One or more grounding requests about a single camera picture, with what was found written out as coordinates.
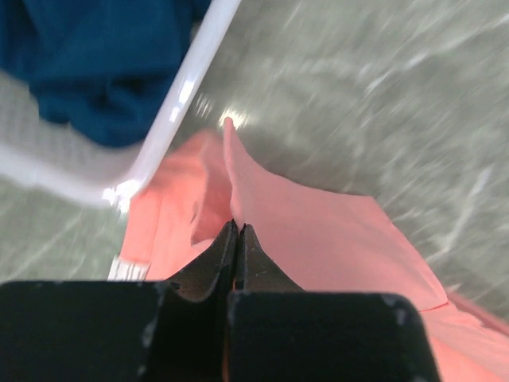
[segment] blue fabric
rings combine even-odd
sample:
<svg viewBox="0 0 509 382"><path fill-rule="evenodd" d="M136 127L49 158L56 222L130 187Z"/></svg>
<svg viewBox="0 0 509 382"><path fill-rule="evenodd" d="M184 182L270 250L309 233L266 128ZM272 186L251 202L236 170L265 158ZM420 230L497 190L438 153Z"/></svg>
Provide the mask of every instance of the blue fabric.
<svg viewBox="0 0 509 382"><path fill-rule="evenodd" d="M0 68L43 119L104 146L145 138L211 0L0 0Z"/></svg>

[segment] floor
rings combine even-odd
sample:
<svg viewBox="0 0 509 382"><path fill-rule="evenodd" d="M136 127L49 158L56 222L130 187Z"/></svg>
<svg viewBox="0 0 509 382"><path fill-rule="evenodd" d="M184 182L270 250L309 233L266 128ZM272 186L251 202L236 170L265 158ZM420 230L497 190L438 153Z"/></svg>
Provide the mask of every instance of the floor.
<svg viewBox="0 0 509 382"><path fill-rule="evenodd" d="M369 194L509 320L509 2L244 0L175 145L229 115L268 170ZM0 182L0 279L104 279L127 216Z"/></svg>

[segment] pink shirt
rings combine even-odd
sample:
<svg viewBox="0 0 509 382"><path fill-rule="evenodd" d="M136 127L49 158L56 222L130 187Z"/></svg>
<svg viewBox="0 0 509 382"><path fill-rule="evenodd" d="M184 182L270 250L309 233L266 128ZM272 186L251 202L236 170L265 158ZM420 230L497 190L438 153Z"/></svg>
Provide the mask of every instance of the pink shirt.
<svg viewBox="0 0 509 382"><path fill-rule="evenodd" d="M163 161L133 200L121 259L148 265L148 279L166 279L232 217L238 226L253 225L265 253L306 290L406 296L421 313L443 381L509 381L507 326L453 294L478 318L458 310L373 198L311 189L265 171L230 119L223 142L201 131Z"/></svg>

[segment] gray floor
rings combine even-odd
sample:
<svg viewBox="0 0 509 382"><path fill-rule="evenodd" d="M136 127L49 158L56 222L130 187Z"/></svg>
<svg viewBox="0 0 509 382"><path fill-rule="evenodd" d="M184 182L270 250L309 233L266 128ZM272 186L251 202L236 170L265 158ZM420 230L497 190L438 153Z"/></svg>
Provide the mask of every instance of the gray floor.
<svg viewBox="0 0 509 382"><path fill-rule="evenodd" d="M244 0L176 144L230 115L268 170L369 194L509 319L509 1ZM101 279L126 216L0 184L0 279Z"/></svg>

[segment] clip jaw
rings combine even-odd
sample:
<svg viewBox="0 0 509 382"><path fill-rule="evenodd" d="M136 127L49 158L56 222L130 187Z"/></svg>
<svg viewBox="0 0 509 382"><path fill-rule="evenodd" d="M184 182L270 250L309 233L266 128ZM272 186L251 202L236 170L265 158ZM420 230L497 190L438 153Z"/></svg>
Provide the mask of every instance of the clip jaw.
<svg viewBox="0 0 509 382"><path fill-rule="evenodd" d="M2 381L439 381L393 294L309 293L233 221L159 283L0 286Z"/></svg>

